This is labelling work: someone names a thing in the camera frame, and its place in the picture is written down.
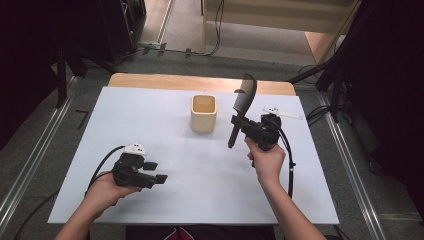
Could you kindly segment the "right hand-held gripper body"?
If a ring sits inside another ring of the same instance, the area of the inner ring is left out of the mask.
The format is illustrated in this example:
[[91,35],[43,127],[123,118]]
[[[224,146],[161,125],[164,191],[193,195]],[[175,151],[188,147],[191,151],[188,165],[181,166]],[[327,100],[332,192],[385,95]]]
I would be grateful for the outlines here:
[[263,151],[268,151],[282,139],[285,147],[290,144],[282,130],[282,117],[302,120],[301,115],[280,111],[276,107],[264,107],[263,114],[259,122],[249,120],[243,117],[240,120],[240,130],[250,139],[258,144],[258,147]]

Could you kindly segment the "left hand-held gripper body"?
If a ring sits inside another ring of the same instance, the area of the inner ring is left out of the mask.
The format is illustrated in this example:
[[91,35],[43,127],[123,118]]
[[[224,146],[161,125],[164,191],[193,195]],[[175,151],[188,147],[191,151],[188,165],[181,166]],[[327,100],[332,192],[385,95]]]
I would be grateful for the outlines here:
[[144,170],[146,156],[146,149],[139,143],[124,147],[112,169],[115,183],[118,186],[152,188],[156,184],[155,176],[140,172],[140,169]]

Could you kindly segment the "person's right hand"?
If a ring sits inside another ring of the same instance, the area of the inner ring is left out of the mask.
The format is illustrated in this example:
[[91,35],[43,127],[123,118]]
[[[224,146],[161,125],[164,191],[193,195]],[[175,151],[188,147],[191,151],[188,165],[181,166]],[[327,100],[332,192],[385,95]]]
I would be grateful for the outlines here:
[[248,158],[255,166],[260,184],[279,184],[285,151],[278,144],[268,151],[261,150],[258,144],[248,137],[245,138],[245,143],[250,150]]

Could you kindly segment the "person's left hand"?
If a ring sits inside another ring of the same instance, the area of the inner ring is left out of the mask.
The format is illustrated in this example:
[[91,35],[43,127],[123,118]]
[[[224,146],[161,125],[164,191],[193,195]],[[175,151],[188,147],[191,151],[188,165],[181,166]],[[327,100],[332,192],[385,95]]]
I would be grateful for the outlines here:
[[118,186],[110,171],[101,172],[95,177],[95,181],[89,187],[82,205],[86,212],[90,213],[94,218],[98,218],[107,208],[115,205],[121,198],[140,190],[140,187]]

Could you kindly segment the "beige square cup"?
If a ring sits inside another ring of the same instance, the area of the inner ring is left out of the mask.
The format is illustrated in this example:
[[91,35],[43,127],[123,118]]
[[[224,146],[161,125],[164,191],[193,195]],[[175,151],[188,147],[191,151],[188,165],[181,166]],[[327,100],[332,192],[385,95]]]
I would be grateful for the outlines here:
[[217,100],[214,95],[197,94],[191,101],[191,129],[197,133],[210,133],[215,129]]

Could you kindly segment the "person's dark clothing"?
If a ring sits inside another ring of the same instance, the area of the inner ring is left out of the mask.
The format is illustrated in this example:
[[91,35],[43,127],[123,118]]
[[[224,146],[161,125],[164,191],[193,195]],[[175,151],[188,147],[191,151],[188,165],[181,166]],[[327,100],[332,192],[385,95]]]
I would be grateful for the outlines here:
[[125,240],[276,240],[272,226],[127,226]]

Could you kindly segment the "black metal stand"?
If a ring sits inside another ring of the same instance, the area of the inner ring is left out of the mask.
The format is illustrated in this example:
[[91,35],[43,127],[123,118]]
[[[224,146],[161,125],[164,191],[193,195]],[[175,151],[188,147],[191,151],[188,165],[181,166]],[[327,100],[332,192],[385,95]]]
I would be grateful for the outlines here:
[[365,0],[365,3],[361,3],[358,7],[357,13],[353,17],[353,21],[347,35],[340,44],[339,48],[335,51],[334,55],[312,69],[300,73],[288,80],[288,83],[296,84],[301,80],[321,72],[321,76],[315,83],[315,88],[321,92],[327,90],[330,85],[333,85],[331,102],[326,109],[336,123],[339,122],[337,116],[339,109],[339,95],[341,93],[342,83],[345,80],[348,60],[355,52],[355,43],[358,40],[358,36],[371,12],[372,0]]
[[80,77],[85,77],[87,74],[86,65],[83,59],[89,59],[99,67],[105,69],[110,74],[115,74],[118,70],[103,60],[94,51],[89,50],[83,45],[66,40],[64,38],[57,38],[54,40],[56,51],[56,74],[57,74],[57,103],[56,108],[64,105],[68,99],[67,93],[67,80],[66,80],[66,65],[69,65],[71,71]]

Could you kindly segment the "light wooden furniture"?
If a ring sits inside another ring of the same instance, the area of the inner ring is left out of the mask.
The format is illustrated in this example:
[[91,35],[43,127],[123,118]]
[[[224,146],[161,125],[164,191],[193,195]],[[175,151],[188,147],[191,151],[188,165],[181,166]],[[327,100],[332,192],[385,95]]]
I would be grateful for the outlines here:
[[315,62],[323,63],[341,35],[346,34],[362,0],[201,0],[202,45],[207,23],[223,3],[224,23],[303,31]]

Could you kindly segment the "black equipment cabinet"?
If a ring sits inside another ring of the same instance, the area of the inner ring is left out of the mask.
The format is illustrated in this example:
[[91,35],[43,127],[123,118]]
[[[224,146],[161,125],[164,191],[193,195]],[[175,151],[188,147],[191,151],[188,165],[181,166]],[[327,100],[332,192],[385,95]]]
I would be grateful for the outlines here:
[[147,11],[144,0],[99,0],[105,21],[108,50],[107,59],[134,52],[138,48]]

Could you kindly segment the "metal floor rail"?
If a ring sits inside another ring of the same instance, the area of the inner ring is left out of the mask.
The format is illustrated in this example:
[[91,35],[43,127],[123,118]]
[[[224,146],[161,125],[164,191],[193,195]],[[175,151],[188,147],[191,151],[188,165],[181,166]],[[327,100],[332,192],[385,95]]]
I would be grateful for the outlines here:
[[345,239],[388,240],[340,125],[325,112],[312,130]]
[[4,234],[16,208],[31,182],[42,158],[60,126],[75,89],[82,77],[71,77],[65,83],[68,96],[59,108],[42,103],[0,151],[0,237]]

